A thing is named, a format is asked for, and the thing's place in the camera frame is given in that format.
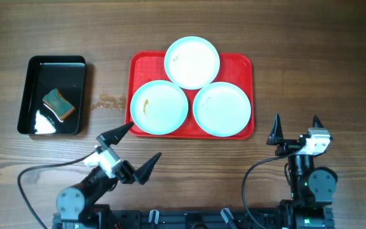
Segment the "green and orange sponge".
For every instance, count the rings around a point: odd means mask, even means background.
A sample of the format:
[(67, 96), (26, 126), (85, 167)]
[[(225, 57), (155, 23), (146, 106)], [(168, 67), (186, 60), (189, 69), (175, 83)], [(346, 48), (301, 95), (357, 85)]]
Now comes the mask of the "green and orange sponge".
[(43, 104), (53, 112), (60, 122), (65, 121), (76, 110), (57, 88), (43, 97)]

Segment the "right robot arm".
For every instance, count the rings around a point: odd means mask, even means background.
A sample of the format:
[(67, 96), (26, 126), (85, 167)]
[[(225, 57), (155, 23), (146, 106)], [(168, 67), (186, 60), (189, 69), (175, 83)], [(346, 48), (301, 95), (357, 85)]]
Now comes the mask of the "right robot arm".
[(288, 160), (287, 180), (291, 199), (278, 206), (278, 228), (335, 227), (329, 205), (338, 182), (337, 174), (327, 167), (315, 167), (314, 159), (327, 151), (333, 138), (317, 116), (313, 126), (298, 139), (285, 139), (280, 116), (276, 115), (267, 144), (276, 146), (275, 155)]

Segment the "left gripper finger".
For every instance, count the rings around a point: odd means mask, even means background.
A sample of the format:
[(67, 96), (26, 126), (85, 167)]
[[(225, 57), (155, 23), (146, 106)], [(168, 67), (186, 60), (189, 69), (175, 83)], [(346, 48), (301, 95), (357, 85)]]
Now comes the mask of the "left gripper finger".
[(134, 173), (133, 177), (138, 184), (144, 185), (148, 182), (151, 173), (156, 165), (157, 161), (161, 157), (161, 152), (155, 154), (152, 158), (150, 158), (145, 164), (143, 164), (140, 168), (138, 168)]
[(134, 122), (131, 121), (118, 128), (103, 132), (97, 137), (97, 141), (102, 146), (117, 145), (133, 126)]

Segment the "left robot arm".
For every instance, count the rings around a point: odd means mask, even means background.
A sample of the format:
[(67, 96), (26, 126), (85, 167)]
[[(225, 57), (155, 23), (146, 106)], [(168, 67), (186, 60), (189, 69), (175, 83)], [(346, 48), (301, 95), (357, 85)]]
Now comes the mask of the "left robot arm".
[(101, 133), (99, 146), (83, 163), (94, 168), (79, 183), (63, 189), (57, 196), (57, 213), (53, 215), (53, 228), (119, 228), (117, 218), (108, 204), (97, 201), (118, 183), (145, 184), (161, 153), (155, 154), (139, 169), (121, 159), (112, 145), (117, 145), (133, 127), (129, 122), (118, 128)]

